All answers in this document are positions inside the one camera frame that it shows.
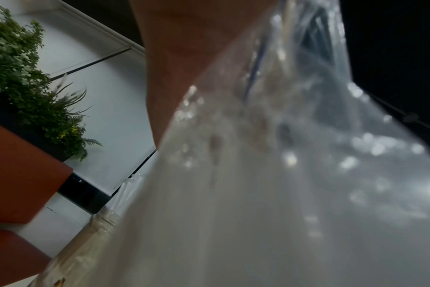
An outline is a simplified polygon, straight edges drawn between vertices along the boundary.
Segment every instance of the clear plastic bag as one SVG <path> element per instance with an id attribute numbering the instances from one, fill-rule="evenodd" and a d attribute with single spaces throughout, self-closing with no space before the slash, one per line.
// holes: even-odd
<path id="1" fill-rule="evenodd" d="M 302 44 L 302 3 L 340 19 L 282 1 L 189 89 L 94 287 L 430 286 L 430 151 Z"/>

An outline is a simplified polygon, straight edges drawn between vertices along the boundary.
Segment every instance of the green plant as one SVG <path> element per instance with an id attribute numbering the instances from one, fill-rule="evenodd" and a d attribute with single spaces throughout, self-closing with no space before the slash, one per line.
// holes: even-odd
<path id="1" fill-rule="evenodd" d="M 22 123 L 45 132 L 51 142 L 60 144 L 67 156 L 83 160 L 86 145 L 101 145 L 85 139 L 83 112 L 71 107 L 86 96 L 86 90 L 61 96 L 69 85 L 61 82 L 50 90 L 50 77 L 37 69 L 38 48 L 42 48 L 43 28 L 37 21 L 22 27 L 9 10 L 0 7 L 0 93 L 21 115 Z"/>

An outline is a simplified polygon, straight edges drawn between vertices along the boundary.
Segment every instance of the dark background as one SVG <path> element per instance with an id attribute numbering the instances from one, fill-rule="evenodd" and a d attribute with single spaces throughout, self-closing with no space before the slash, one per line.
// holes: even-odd
<path id="1" fill-rule="evenodd" d="M 127 0 L 64 1 L 143 45 Z M 395 119 L 416 113 L 430 126 L 430 1 L 341 0 L 341 10 L 354 82 Z M 405 125 L 430 145 L 429 128 Z"/>

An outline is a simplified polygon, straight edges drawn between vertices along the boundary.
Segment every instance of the orange planter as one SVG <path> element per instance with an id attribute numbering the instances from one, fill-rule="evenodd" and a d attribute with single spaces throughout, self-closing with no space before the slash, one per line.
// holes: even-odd
<path id="1" fill-rule="evenodd" d="M 0 126 L 0 223 L 27 223 L 73 169 Z"/>

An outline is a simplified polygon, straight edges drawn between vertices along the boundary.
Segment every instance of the plastic bag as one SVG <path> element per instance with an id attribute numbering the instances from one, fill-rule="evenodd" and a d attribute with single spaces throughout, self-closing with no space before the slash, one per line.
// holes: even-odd
<path id="1" fill-rule="evenodd" d="M 302 44 L 315 3 L 189 89 L 94 287 L 430 286 L 430 151 Z"/>

